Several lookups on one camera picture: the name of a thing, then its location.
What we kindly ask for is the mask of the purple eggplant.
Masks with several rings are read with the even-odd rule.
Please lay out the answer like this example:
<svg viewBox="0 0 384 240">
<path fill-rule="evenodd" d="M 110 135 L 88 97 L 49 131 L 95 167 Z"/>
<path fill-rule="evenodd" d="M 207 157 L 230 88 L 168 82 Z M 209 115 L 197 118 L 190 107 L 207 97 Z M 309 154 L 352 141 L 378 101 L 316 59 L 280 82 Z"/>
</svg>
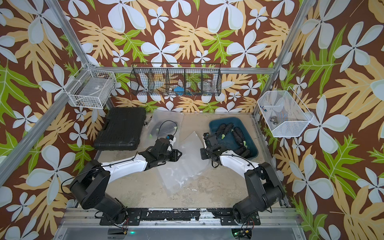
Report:
<svg viewBox="0 0 384 240">
<path fill-rule="evenodd" d="M 152 129 L 150 130 L 150 134 L 152 136 L 166 136 L 166 135 L 174 135 L 178 130 L 178 126 L 176 123 L 172 121 L 165 121 L 164 123 L 156 123 Z"/>
</svg>

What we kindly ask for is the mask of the clear zip-top bag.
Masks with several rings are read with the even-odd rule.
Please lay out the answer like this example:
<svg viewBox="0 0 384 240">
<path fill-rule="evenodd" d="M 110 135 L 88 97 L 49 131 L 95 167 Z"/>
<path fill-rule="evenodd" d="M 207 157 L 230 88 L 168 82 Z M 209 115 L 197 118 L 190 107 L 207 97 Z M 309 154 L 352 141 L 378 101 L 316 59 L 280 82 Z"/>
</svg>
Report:
<svg viewBox="0 0 384 240">
<path fill-rule="evenodd" d="M 182 113 L 155 110 L 145 136 L 145 145 L 147 147 L 153 146 L 157 139 L 166 138 L 167 135 L 173 135 L 173 147 L 177 148 L 183 118 L 184 114 Z"/>
</svg>

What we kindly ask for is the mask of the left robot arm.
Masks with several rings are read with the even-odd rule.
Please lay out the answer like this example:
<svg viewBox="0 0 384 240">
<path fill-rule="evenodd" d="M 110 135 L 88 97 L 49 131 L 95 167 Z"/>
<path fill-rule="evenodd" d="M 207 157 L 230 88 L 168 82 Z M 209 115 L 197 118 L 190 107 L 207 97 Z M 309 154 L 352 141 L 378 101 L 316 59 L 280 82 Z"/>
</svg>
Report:
<svg viewBox="0 0 384 240">
<path fill-rule="evenodd" d="M 106 193 L 109 183 L 130 174 L 144 172 L 167 162 L 177 162 L 182 152 L 174 149 L 175 137 L 167 135 L 134 157 L 110 163 L 90 161 L 70 184 L 70 191 L 84 210 L 96 209 L 112 225 L 128 219 L 127 208 Z"/>
</svg>

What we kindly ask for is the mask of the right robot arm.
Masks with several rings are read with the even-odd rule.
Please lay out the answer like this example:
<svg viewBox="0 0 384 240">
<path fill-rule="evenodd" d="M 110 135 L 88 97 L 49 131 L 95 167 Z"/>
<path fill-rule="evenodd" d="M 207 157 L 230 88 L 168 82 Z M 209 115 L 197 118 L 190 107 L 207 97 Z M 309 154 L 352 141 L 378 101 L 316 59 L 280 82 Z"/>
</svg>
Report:
<svg viewBox="0 0 384 240">
<path fill-rule="evenodd" d="M 248 196 L 234 204 L 232 215 L 237 223 L 244 223 L 258 212 L 271 210 L 272 205 L 283 200 L 282 183 L 274 168 L 267 162 L 258 164 L 249 161 L 218 142 L 217 136 L 203 134 L 202 160 L 211 160 L 214 168 L 224 166 L 245 179 Z"/>
</svg>

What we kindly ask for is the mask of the teal plastic bin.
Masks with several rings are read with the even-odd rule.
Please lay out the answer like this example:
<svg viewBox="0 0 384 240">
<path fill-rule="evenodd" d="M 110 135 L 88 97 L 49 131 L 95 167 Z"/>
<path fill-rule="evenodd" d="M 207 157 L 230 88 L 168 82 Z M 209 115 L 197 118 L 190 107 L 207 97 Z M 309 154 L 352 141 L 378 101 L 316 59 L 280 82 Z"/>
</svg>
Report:
<svg viewBox="0 0 384 240">
<path fill-rule="evenodd" d="M 218 143 L 226 149 L 249 160 L 259 155 L 251 135 L 239 118 L 229 117 L 213 120 L 209 123 L 209 128 L 211 133 L 217 136 Z"/>
</svg>

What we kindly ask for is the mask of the pile of eggplants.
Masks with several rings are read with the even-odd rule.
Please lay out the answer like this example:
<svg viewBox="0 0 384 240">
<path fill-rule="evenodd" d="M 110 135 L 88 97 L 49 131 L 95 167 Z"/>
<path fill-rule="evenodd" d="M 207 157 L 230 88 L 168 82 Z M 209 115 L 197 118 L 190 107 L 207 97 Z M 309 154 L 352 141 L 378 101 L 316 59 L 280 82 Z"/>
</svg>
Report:
<svg viewBox="0 0 384 240">
<path fill-rule="evenodd" d="M 251 151 L 248 149 L 246 138 L 239 127 L 234 127 L 233 123 L 221 124 L 216 132 L 218 139 L 223 140 L 229 133 L 232 134 L 238 148 L 234 150 L 234 153 L 243 157 L 249 158 Z"/>
</svg>

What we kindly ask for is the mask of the stack of clear bags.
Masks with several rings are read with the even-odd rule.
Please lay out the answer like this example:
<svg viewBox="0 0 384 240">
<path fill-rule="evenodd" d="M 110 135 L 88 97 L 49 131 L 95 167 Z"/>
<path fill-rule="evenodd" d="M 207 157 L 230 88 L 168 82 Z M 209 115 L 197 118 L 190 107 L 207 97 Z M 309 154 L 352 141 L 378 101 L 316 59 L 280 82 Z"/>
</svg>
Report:
<svg viewBox="0 0 384 240">
<path fill-rule="evenodd" d="M 196 132 L 193 132 L 179 145 L 179 150 L 182 152 L 180 159 L 158 167 L 167 195 L 174 195 L 187 187 L 209 168 L 209 161 L 201 159 L 200 149 L 202 148 L 201 139 Z"/>
</svg>

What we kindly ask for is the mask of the black tool case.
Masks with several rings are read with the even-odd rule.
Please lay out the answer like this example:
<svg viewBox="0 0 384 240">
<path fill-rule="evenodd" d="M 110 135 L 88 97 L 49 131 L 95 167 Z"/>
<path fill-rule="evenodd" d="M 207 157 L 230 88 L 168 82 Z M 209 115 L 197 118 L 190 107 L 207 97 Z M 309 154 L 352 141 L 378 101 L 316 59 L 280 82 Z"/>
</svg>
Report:
<svg viewBox="0 0 384 240">
<path fill-rule="evenodd" d="M 112 108 L 107 114 L 104 127 L 94 141 L 94 148 L 98 151 L 136 150 L 145 120 L 144 108 Z"/>
</svg>

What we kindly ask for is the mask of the white mesh basket right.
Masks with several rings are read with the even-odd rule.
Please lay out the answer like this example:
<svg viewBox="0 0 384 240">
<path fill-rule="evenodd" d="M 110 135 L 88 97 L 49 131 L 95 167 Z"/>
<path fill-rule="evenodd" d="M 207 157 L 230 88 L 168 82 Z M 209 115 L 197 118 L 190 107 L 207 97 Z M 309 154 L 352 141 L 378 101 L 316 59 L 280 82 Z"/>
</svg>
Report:
<svg viewBox="0 0 384 240">
<path fill-rule="evenodd" d="M 258 106 L 275 138 L 300 137 L 314 118 L 291 87 L 285 91 L 266 91 L 258 99 Z"/>
</svg>

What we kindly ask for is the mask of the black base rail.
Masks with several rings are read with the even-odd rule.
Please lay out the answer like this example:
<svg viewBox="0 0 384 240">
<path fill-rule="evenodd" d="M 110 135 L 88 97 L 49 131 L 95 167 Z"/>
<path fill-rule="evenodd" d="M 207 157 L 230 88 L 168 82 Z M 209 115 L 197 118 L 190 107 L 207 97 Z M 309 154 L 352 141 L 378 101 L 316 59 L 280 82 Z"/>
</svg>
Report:
<svg viewBox="0 0 384 240">
<path fill-rule="evenodd" d="M 103 214 L 100 219 L 101 226 L 117 226 L 118 223 L 127 226 L 138 226 L 144 221 L 171 221 L 171 222 L 201 222 L 208 219 L 219 220 L 222 226 L 249 224 L 259 226 L 261 224 L 259 214 L 251 213 L 246 217 L 240 217 L 231 208 L 207 208 L 207 209 L 145 209 L 128 208 L 123 211 L 124 216 L 113 219 Z"/>
</svg>

